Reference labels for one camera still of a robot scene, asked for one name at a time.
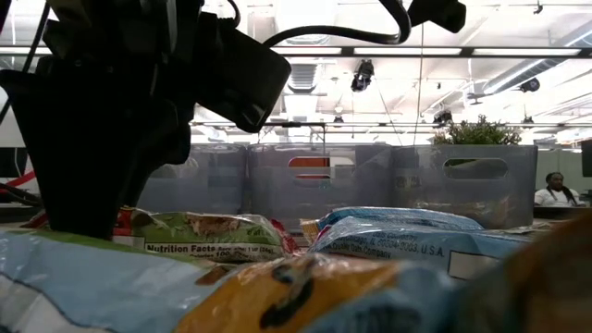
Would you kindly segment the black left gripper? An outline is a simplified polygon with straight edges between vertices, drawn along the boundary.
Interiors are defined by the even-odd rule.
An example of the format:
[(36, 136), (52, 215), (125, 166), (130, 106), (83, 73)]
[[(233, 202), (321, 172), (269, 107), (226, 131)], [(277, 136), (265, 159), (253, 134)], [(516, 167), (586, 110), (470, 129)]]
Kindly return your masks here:
[[(201, 1), (49, 1), (44, 73), (4, 70), (53, 230), (108, 239), (130, 188), (189, 155), (199, 105), (255, 133), (290, 63)], [(132, 83), (142, 94), (136, 96)]]

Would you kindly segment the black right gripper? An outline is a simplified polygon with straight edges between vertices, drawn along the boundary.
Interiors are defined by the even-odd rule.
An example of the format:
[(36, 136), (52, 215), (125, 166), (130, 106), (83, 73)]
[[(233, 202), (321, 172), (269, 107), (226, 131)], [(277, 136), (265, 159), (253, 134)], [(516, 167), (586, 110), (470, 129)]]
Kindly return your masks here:
[(452, 33), (465, 25), (466, 5), (459, 0), (413, 0), (407, 9), (413, 27), (431, 21)]

